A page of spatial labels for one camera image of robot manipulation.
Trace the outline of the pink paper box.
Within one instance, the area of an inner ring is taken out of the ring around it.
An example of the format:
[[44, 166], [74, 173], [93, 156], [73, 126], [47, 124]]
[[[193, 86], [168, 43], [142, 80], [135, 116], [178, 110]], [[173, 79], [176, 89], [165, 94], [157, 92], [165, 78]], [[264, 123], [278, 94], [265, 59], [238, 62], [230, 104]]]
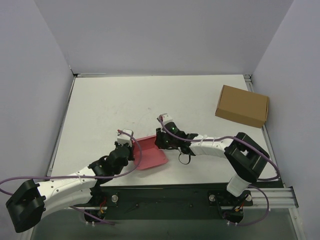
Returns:
[[138, 138], [133, 143], [134, 165], [137, 170], [146, 170], [165, 165], [169, 159], [156, 144], [156, 135]]

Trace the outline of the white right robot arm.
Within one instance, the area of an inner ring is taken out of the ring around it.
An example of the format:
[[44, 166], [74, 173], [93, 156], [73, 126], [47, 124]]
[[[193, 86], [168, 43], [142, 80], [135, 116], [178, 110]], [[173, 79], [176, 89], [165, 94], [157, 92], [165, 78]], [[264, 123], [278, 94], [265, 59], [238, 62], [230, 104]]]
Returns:
[[188, 156], [213, 156], [227, 159], [235, 171], [226, 186], [234, 197], [239, 197], [252, 183], [257, 182], [264, 170], [269, 154], [247, 134], [239, 132], [236, 140], [215, 140], [197, 133], [185, 133], [174, 122], [156, 129], [155, 145], [163, 150], [178, 150]]

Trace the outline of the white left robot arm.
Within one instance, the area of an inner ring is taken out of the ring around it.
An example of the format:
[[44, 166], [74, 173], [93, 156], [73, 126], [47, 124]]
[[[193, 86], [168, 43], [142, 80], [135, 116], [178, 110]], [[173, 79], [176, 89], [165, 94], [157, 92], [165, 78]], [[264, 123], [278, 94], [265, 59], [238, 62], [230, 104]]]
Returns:
[[92, 162], [66, 177], [47, 181], [24, 181], [6, 202], [16, 233], [33, 228], [44, 217], [74, 205], [101, 203], [103, 194], [96, 188], [123, 176], [122, 169], [134, 160], [131, 141], [116, 141], [109, 155]]

